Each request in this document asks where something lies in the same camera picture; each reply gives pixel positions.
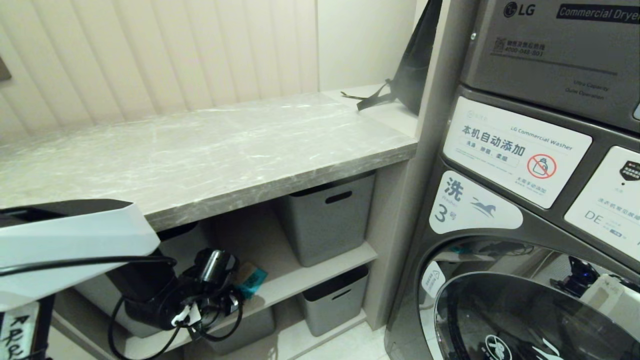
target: backpack strap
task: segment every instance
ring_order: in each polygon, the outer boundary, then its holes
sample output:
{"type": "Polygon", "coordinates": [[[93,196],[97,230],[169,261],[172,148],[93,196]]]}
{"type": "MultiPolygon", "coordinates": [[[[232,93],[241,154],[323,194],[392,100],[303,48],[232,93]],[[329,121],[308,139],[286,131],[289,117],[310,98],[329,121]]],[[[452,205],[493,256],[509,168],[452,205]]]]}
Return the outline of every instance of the backpack strap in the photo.
{"type": "Polygon", "coordinates": [[[386,79],[385,80],[385,84],[382,85],[378,89],[378,91],[376,91],[373,95],[371,95],[369,97],[359,97],[359,96],[348,95],[348,94],[345,94],[344,92],[341,92],[341,93],[342,93],[342,96],[348,97],[349,99],[362,100],[362,101],[360,101],[358,103],[358,111],[360,111],[360,110],[364,110],[366,108],[370,108],[371,106],[380,104],[382,102],[394,101],[396,99],[396,96],[393,94],[393,92],[391,92],[389,94],[386,94],[386,95],[380,96],[380,92],[387,85],[389,85],[389,86],[391,85],[391,80],[390,79],[386,79]]]}

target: handwritten label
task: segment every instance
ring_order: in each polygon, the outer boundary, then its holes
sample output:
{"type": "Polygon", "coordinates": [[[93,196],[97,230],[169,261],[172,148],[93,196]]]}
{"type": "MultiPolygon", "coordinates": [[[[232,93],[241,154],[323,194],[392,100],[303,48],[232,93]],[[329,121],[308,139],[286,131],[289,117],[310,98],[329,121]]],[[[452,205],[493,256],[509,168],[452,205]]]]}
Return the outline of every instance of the handwritten label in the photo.
{"type": "Polygon", "coordinates": [[[31,302],[4,313],[0,326],[0,360],[16,360],[31,353],[40,303],[31,302]]]}

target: gray storage bin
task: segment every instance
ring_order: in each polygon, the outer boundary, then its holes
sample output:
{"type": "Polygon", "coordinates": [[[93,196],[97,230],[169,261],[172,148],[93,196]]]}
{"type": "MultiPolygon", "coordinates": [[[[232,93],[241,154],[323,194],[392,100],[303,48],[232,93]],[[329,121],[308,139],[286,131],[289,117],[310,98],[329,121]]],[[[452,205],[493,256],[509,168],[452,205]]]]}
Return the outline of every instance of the gray storage bin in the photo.
{"type": "Polygon", "coordinates": [[[362,244],[375,173],[316,186],[275,201],[280,223],[302,266],[362,244]]]}
{"type": "Polygon", "coordinates": [[[369,269],[362,265],[298,295],[313,336],[358,316],[368,277],[369,269]]]}
{"type": "MultiPolygon", "coordinates": [[[[176,275],[180,275],[193,265],[193,260],[199,250],[206,247],[217,248],[211,226],[210,220],[201,220],[158,233],[158,237],[162,241],[158,246],[160,251],[165,256],[178,260],[173,268],[176,275]]],[[[109,316],[122,296],[118,288],[105,274],[81,282],[74,288],[109,316]]],[[[153,326],[133,320],[124,309],[118,312],[116,322],[139,338],[146,338],[161,331],[153,326]]]]}
{"type": "MultiPolygon", "coordinates": [[[[213,336],[224,336],[231,331],[234,324],[229,324],[221,329],[213,332],[213,336]]],[[[273,314],[273,308],[258,311],[257,313],[243,318],[240,321],[240,325],[236,329],[233,335],[227,339],[218,342],[206,341],[213,351],[218,355],[225,355],[230,352],[236,351],[241,347],[245,347],[251,343],[266,338],[276,331],[276,320],[273,314]]]]}

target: washing machine door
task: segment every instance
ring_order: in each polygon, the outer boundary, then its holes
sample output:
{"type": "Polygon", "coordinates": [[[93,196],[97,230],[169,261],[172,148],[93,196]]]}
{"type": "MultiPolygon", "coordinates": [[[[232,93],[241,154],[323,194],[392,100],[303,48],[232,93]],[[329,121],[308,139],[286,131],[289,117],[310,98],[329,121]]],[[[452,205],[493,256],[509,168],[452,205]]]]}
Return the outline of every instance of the washing machine door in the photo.
{"type": "Polygon", "coordinates": [[[568,254],[466,241],[433,258],[422,289],[434,359],[640,359],[640,288],[568,254]]]}

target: lg logo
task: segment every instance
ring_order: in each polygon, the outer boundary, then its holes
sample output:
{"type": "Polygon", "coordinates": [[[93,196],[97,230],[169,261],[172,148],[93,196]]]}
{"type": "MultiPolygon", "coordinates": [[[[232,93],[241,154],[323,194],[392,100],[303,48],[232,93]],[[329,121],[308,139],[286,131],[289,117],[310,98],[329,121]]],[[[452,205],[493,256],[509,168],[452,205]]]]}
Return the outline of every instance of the lg logo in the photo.
{"type": "Polygon", "coordinates": [[[518,4],[515,1],[510,1],[504,7],[503,14],[504,14],[504,17],[512,17],[512,16],[516,15],[516,13],[518,15],[531,16],[531,15],[533,15],[533,13],[535,11],[536,11],[536,5],[535,4],[527,5],[527,8],[525,8],[523,4],[518,6],[518,4]]]}

